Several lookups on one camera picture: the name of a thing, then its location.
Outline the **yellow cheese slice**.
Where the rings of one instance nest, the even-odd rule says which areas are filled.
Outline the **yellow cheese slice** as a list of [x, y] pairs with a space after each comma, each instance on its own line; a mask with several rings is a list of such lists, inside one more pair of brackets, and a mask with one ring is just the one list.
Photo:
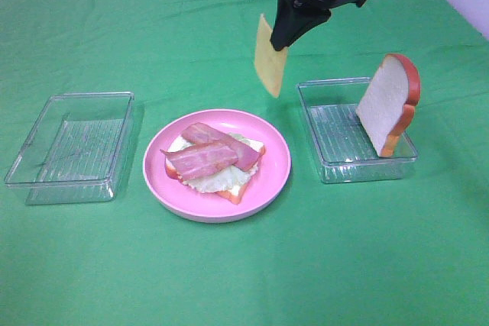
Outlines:
[[276, 51], [270, 42], [271, 35], [271, 26], [264, 14], [260, 14], [254, 50], [254, 68], [264, 88], [274, 98], [278, 98], [283, 85], [288, 47]]

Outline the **bread slice with crust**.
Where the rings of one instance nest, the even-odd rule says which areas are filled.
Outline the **bread slice with crust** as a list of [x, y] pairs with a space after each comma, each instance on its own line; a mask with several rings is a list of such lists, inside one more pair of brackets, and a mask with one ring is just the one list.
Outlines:
[[387, 54], [355, 110], [379, 157], [393, 156], [420, 96], [421, 79], [413, 62], [399, 53]]

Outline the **bacon strip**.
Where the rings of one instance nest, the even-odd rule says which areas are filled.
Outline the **bacon strip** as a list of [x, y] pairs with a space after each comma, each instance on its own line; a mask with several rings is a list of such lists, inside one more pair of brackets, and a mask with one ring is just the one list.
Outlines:
[[233, 165], [238, 155], [221, 141], [195, 144], [178, 151], [162, 150], [182, 180], [211, 176]]
[[238, 160], [235, 166], [242, 171], [248, 171], [264, 153], [263, 149], [255, 150], [231, 135], [201, 122], [186, 127], [180, 135], [193, 144], [204, 144], [214, 141], [224, 143], [237, 154]]

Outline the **green lettuce leaf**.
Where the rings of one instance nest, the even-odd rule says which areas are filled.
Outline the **green lettuce leaf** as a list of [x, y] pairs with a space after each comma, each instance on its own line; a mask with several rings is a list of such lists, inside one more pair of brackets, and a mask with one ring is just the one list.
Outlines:
[[[241, 134], [229, 133], [229, 135], [243, 143], [246, 143], [255, 150], [263, 149], [265, 153], [265, 145], [263, 142], [253, 140]], [[179, 136], [172, 143], [171, 149], [182, 150], [190, 145], [192, 144], [189, 141]], [[238, 195], [240, 189], [243, 189], [245, 185], [248, 184], [252, 176], [257, 173], [258, 169], [259, 160], [248, 171], [242, 171], [238, 167], [231, 165], [211, 176], [204, 176], [192, 180], [183, 180], [177, 174], [177, 178], [182, 184], [187, 185], [201, 193], [229, 192], [232, 195]]]

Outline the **clear right plastic tray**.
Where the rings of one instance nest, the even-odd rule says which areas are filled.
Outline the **clear right plastic tray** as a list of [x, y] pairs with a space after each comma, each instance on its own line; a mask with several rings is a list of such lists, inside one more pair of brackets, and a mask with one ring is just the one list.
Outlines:
[[380, 158], [355, 109], [368, 77], [322, 79], [296, 85], [306, 136], [319, 178], [326, 184], [405, 179], [418, 152], [406, 133], [391, 158]]

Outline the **clear plastic tray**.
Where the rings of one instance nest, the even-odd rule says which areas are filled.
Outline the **clear plastic tray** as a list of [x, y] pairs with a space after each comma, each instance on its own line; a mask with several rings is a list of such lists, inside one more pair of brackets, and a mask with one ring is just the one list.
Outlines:
[[4, 183], [27, 205], [111, 201], [128, 158], [133, 92], [52, 95]]
[[406, 133], [391, 158], [380, 158], [355, 109], [368, 77], [322, 79], [296, 85], [306, 136], [319, 178], [326, 184], [405, 179], [418, 152]]

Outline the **pink plate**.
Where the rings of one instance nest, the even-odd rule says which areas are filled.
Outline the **pink plate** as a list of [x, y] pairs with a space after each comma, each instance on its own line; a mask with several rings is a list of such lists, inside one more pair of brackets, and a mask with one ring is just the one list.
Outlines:
[[[199, 193], [165, 173], [165, 157], [160, 151], [167, 149], [185, 127], [196, 122], [264, 143], [265, 153], [257, 174], [251, 178], [239, 204], [232, 204], [217, 194]], [[209, 109], [184, 115], [161, 129], [147, 146], [142, 168], [149, 190], [174, 214], [192, 221], [225, 223], [244, 219], [266, 208], [287, 182], [291, 157], [282, 134], [263, 118], [246, 111]]]

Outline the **clear left plastic tray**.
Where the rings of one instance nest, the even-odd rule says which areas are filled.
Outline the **clear left plastic tray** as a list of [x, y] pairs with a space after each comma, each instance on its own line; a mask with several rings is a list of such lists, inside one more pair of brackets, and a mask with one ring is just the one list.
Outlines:
[[128, 158], [133, 92], [52, 95], [4, 183], [27, 205], [111, 201]]

